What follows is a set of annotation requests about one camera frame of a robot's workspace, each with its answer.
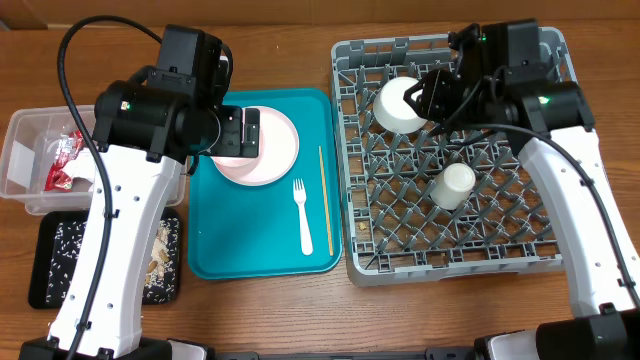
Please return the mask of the pink plate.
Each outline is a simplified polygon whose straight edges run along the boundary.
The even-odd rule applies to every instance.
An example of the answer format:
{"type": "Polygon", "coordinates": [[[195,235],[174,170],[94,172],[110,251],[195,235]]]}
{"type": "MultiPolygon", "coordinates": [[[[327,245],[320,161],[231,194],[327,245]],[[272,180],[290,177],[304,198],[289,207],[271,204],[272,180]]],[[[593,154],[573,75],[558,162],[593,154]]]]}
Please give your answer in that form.
{"type": "Polygon", "coordinates": [[[294,165],[299,136],[292,121],[280,111],[265,107],[244,107],[259,113],[259,152],[256,158],[212,157],[216,168],[230,181],[244,186],[261,186],[283,177],[294,165]]]}

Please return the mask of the white bowl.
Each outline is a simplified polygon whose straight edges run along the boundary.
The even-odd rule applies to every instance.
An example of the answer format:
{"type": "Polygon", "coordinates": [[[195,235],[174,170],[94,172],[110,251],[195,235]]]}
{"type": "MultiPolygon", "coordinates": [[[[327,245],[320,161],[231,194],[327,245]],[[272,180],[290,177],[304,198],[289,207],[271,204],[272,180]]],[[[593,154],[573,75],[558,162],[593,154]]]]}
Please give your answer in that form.
{"type": "Polygon", "coordinates": [[[397,134],[409,134],[420,130],[427,122],[405,102],[404,93],[418,84],[416,78],[397,77],[389,80],[376,95],[373,114],[386,130],[397,134]]]}

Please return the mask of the white plastic fork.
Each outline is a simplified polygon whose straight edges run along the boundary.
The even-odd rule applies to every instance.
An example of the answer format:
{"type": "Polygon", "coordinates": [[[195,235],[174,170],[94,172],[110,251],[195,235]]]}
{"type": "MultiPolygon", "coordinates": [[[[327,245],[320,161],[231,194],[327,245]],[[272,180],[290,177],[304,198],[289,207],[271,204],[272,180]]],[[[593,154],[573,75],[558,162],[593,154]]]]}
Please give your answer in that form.
{"type": "Polygon", "coordinates": [[[295,179],[293,182],[293,198],[299,213],[301,251],[305,256],[310,256],[313,253],[313,243],[305,208],[307,195],[302,179],[295,179]]]}

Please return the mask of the cream white cup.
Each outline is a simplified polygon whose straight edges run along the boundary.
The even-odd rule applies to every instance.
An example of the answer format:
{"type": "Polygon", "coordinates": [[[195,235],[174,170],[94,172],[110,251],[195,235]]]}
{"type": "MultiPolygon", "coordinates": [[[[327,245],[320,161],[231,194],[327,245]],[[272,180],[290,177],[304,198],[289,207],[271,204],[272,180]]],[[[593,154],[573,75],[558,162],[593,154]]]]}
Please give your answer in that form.
{"type": "Polygon", "coordinates": [[[470,196],[475,183],[476,176],[471,167],[453,163],[436,176],[436,186],[430,197],[437,206],[455,210],[470,196]]]}

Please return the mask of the wooden chopstick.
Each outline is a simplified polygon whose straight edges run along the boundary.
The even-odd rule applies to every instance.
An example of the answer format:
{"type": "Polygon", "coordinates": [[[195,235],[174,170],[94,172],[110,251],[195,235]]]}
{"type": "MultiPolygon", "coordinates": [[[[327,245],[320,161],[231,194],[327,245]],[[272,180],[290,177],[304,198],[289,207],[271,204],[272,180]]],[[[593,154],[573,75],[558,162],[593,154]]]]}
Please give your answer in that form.
{"type": "Polygon", "coordinates": [[[325,223],[326,223],[326,231],[327,231],[328,252],[329,252],[329,256],[332,257],[334,255],[334,246],[333,246],[333,239],[332,239],[331,216],[330,216],[329,202],[328,202],[324,158],[323,158],[323,151],[321,146],[318,146],[318,153],[319,153],[321,185],[322,185],[322,193],[323,193],[324,212],[325,212],[325,223]]]}

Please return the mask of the white napkin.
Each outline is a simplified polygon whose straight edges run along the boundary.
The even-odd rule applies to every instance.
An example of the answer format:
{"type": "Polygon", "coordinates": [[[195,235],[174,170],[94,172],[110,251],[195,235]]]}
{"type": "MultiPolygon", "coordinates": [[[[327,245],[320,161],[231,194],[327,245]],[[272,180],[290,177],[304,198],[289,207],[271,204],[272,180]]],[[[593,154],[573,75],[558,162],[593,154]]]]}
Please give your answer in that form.
{"type": "Polygon", "coordinates": [[[61,189],[70,192],[92,192],[96,165],[91,152],[84,148],[62,168],[61,189]]]}

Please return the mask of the red snack wrapper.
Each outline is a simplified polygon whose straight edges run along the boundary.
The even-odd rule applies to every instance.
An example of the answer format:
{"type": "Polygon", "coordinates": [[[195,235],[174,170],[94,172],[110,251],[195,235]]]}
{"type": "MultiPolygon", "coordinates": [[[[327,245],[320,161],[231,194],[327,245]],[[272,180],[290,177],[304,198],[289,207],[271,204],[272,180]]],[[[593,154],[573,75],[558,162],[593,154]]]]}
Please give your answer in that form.
{"type": "Polygon", "coordinates": [[[79,130],[63,135],[58,142],[54,162],[51,165],[44,190],[46,192],[61,190],[69,192],[72,188],[73,177],[63,171],[63,168],[77,158],[84,147],[84,137],[79,130]]]}

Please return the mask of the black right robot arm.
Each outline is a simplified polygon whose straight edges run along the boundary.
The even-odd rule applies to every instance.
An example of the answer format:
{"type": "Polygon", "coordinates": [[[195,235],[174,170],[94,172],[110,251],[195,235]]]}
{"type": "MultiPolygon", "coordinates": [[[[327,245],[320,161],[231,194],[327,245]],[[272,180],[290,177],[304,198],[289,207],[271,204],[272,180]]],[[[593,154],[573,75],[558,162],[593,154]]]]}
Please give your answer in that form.
{"type": "Polygon", "coordinates": [[[533,19],[452,32],[453,70],[432,70],[404,93],[436,134],[506,135],[534,182],[565,264],[569,320],[478,338],[477,359],[635,359],[639,255],[615,202],[595,119],[574,81],[540,48],[533,19]]]}

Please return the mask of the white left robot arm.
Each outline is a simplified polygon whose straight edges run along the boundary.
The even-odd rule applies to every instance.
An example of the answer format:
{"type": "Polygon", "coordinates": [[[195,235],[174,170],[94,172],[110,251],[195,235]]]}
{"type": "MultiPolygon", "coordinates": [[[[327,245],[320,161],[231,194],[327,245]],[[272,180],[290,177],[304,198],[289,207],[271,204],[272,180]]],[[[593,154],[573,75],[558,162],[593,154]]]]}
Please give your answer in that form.
{"type": "Polygon", "coordinates": [[[226,106],[229,47],[202,30],[166,27],[154,65],[112,83],[82,135],[97,175],[79,257],[45,337],[24,359],[204,359],[194,343],[146,338],[143,290],[161,216],[183,168],[202,156],[255,158],[259,114],[226,106]]]}

